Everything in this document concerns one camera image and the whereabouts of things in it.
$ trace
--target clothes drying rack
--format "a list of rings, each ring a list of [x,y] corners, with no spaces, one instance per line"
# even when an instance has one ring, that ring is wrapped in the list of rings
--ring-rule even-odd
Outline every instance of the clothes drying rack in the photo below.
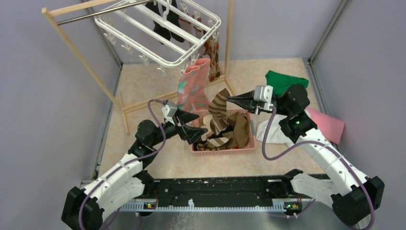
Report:
[[[153,1],[155,4],[156,4],[156,2],[159,2],[160,4],[166,6],[166,10],[164,11],[163,16],[159,16],[158,14],[155,14],[154,12],[152,12],[150,9],[148,9],[146,6],[143,5],[145,3],[153,2]],[[76,12],[79,10],[83,10],[83,9],[86,9],[89,7],[95,7],[95,6],[106,4],[109,2],[116,2],[116,3],[105,8],[104,10],[101,10],[101,11],[95,12],[95,13],[91,13],[91,14],[87,14],[84,16],[80,16],[80,17],[76,17],[76,18],[72,18],[72,19],[68,19],[68,20],[64,20],[64,21],[59,21],[59,22],[57,22],[55,19],[55,17],[63,15],[63,14]],[[121,94],[118,93],[118,95],[117,95],[118,100],[113,96],[113,94],[109,91],[109,89],[100,79],[98,74],[90,66],[89,62],[85,59],[85,57],[79,51],[77,46],[69,38],[69,36],[65,32],[65,30],[61,27],[61,25],[67,24],[67,23],[72,23],[72,22],[90,18],[90,17],[94,17],[95,23],[99,27],[101,27],[103,30],[106,31],[106,33],[104,35],[113,45],[116,44],[116,38],[118,38],[119,40],[121,40],[124,43],[122,45],[122,47],[124,47],[129,53],[132,53],[132,48],[141,52],[142,55],[140,55],[139,57],[145,65],[149,64],[149,59],[152,59],[155,62],[157,62],[160,65],[158,69],[162,72],[162,74],[165,75],[166,68],[180,67],[181,71],[184,71],[186,69],[186,67],[188,66],[188,62],[190,62],[191,64],[194,64],[196,59],[199,57],[197,50],[201,46],[203,46],[204,43],[209,38],[212,37],[214,39],[218,39],[218,35],[219,35],[218,29],[221,24],[221,20],[217,15],[213,14],[212,12],[210,12],[207,9],[203,8],[202,6],[198,5],[197,3],[193,2],[192,0],[183,0],[183,2],[180,4],[183,10],[179,10],[179,9],[173,7],[171,5],[171,2],[172,2],[172,0],[121,0],[121,1],[92,0],[92,1],[81,3],[81,4],[76,4],[76,5],[60,8],[60,9],[53,10],[53,11],[48,11],[47,8],[42,8],[42,14],[45,16],[45,18],[51,23],[51,25],[59,33],[59,35],[66,42],[66,44],[69,46],[69,48],[73,51],[73,53],[77,56],[77,58],[82,62],[82,64],[88,70],[90,75],[96,80],[96,82],[101,87],[101,89],[107,94],[107,96],[110,98],[110,100],[114,103],[114,106],[116,106],[121,111],[122,117],[123,117],[123,123],[124,123],[124,130],[125,130],[126,134],[130,134],[130,131],[128,129],[128,124],[127,124],[126,114],[147,107],[147,103],[148,103],[149,99],[139,102],[139,103],[124,106]],[[194,9],[196,9],[196,11],[201,12],[204,15],[206,15],[209,18],[208,25],[201,23],[200,21],[197,20],[196,17],[189,16],[187,14],[188,6],[191,6]],[[125,11],[121,11],[121,10],[129,8],[129,7],[132,7],[134,9],[138,10],[138,12],[151,18],[153,21],[155,21],[158,24],[160,24],[161,26],[167,28],[172,33],[176,33],[177,35],[183,37],[186,41],[189,42],[189,44],[191,44],[190,48],[188,50],[180,48],[176,44],[161,37],[159,34],[153,32],[151,29],[147,28],[146,26],[144,26],[143,24],[141,24],[134,18],[130,17],[128,14],[125,13]],[[174,24],[168,22],[167,15],[168,15],[169,10],[175,12],[180,17],[186,19],[194,26],[203,29],[206,32],[204,34],[204,36],[201,38],[197,38],[197,37],[191,35],[190,33],[175,26]],[[121,17],[126,22],[130,23],[131,25],[137,27],[138,29],[140,29],[140,30],[144,31],[145,33],[147,33],[148,35],[152,36],[154,39],[160,41],[164,45],[175,50],[177,53],[180,54],[180,57],[175,61],[167,61],[164,58],[162,58],[159,55],[152,52],[151,50],[142,46],[134,39],[126,36],[124,33],[117,30],[116,28],[114,28],[109,19],[102,17],[103,14],[106,14],[109,12],[114,12],[116,15]],[[236,94],[235,89],[231,85],[229,79],[227,78],[228,73],[229,73],[228,70],[229,70],[230,51],[231,51],[231,32],[232,32],[233,15],[234,15],[234,0],[229,0],[228,1],[228,16],[227,16],[227,31],[226,31],[226,62],[225,62],[224,75],[220,76],[218,79],[216,79],[213,82],[207,82],[205,86],[210,86],[210,85],[225,81],[228,88],[230,89],[231,93],[233,95],[235,95]],[[176,97],[177,95],[178,95],[178,92],[173,91],[173,92],[170,92],[167,94],[155,96],[154,98],[161,99],[161,100],[169,100],[169,99]]]

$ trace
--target pink towel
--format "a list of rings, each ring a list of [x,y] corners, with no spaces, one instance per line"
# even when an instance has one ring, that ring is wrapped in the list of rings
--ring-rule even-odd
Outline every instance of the pink towel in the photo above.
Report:
[[[342,132],[344,130],[344,122],[336,118],[330,117],[324,113],[311,108],[306,108],[310,113],[312,120],[317,124],[321,133],[327,140],[339,144]]]

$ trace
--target gray wall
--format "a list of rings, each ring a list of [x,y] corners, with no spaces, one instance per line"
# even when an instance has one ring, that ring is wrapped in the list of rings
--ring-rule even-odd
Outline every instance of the gray wall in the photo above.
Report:
[[[220,58],[225,57],[228,1],[195,0],[198,4],[217,14],[221,20]],[[340,0],[236,0],[231,58],[297,58],[309,57],[322,33],[336,11]],[[154,28],[152,20],[137,10],[127,13],[149,28]],[[169,60],[175,60],[177,53],[152,40],[144,32],[124,23],[111,14],[114,26],[147,48]],[[117,41],[115,48],[121,60],[140,62],[138,52],[129,56]]]
[[[110,101],[41,14],[77,3],[14,0],[0,8],[3,230],[65,229],[66,194],[92,168]],[[113,89],[118,67],[90,21],[64,28]]]
[[[315,63],[328,110],[346,122],[340,150],[385,182],[381,229],[406,219],[406,1],[355,0]]]

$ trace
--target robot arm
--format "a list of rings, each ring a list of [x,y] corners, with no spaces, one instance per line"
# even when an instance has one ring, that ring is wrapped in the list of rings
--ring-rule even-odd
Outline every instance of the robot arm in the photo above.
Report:
[[[199,116],[178,109],[173,102],[166,101],[162,112],[166,119],[166,123],[162,124],[166,138],[179,135],[182,140],[192,144],[207,132],[205,128],[186,125]],[[132,147],[108,172],[82,189],[74,187],[69,191],[62,214],[62,221],[69,227],[81,229],[79,207],[86,196],[89,199],[81,218],[84,228],[91,230],[99,229],[115,210],[132,198],[152,192],[145,185],[153,183],[154,179],[143,170],[156,156],[146,158],[156,151],[153,147],[163,141],[163,135],[152,121],[144,120],[138,125],[135,137]]]
[[[326,140],[317,129],[317,125],[305,113],[305,108],[310,104],[305,88],[301,85],[292,85],[281,97],[272,95],[272,89],[272,86],[256,86],[254,91],[229,97],[228,101],[255,114],[272,113],[272,117],[275,114],[286,115],[287,117],[281,120],[279,125],[282,132],[296,143],[290,149],[300,146],[320,165],[331,180],[318,180],[300,170],[292,170],[284,176],[288,193],[304,194],[324,203],[333,209],[340,220],[352,226],[371,213],[368,198],[360,186],[361,183],[369,194],[373,209],[377,209],[383,195],[382,180],[377,176],[369,178],[350,164]],[[350,167],[360,183],[346,165]]]

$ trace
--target wooden drying stand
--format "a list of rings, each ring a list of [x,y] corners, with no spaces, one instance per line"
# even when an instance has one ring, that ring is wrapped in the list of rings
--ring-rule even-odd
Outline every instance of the wooden drying stand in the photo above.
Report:
[[[92,0],[84,3],[80,3],[77,5],[73,6],[68,6],[64,7],[61,9],[53,10],[53,11],[48,11],[47,8],[42,8],[42,14],[45,16],[45,18],[51,23],[53,28],[58,32],[58,34],[61,36],[61,38],[66,42],[66,44],[69,46],[69,48],[73,51],[73,53],[78,57],[78,59],[82,62],[84,67],[89,71],[90,75],[95,79],[95,81],[98,83],[100,88],[107,94],[107,96],[110,98],[110,100],[114,103],[114,106],[116,106],[122,113],[123,117],[123,124],[124,124],[124,130],[126,134],[130,134],[130,131],[128,129],[128,123],[127,123],[127,114],[132,113],[134,111],[146,108],[148,105],[148,100],[135,103],[132,105],[128,105],[124,107],[123,104],[123,99],[121,96],[121,93],[118,93],[118,100],[113,96],[113,94],[109,91],[109,89],[106,87],[106,85],[103,83],[103,81],[100,79],[100,77],[97,75],[97,73],[94,71],[94,69],[90,66],[89,62],[85,59],[85,57],[82,55],[82,53],[79,51],[79,49],[75,46],[73,41],[68,37],[67,33],[65,30],[61,27],[62,24],[78,21],[81,19],[89,18],[98,14],[102,14],[103,12],[98,12],[90,15],[85,15],[82,17],[74,18],[71,20],[65,20],[63,22],[57,22],[55,20],[56,16],[60,16],[66,13],[71,13],[71,12],[76,12],[79,10],[83,10],[89,7],[94,7],[98,6],[101,4],[105,4],[108,2],[113,2],[116,0]],[[144,0],[144,1],[139,1],[139,4],[149,2],[150,0]],[[221,75],[218,79],[212,82],[207,82],[205,84],[205,87],[214,85],[220,82],[225,81],[227,87],[230,89],[231,93],[233,95],[236,95],[236,90],[234,87],[231,85],[228,77],[229,73],[229,62],[230,62],[230,52],[231,52],[231,34],[232,34],[232,26],[233,26],[233,16],[234,16],[234,0],[228,0],[228,16],[227,16],[227,32],[226,32],[226,62],[225,62],[225,70],[224,70],[224,75]],[[175,98],[178,96],[178,91],[173,91],[167,94],[159,95],[154,98],[160,99],[160,100],[169,100],[172,98]]]

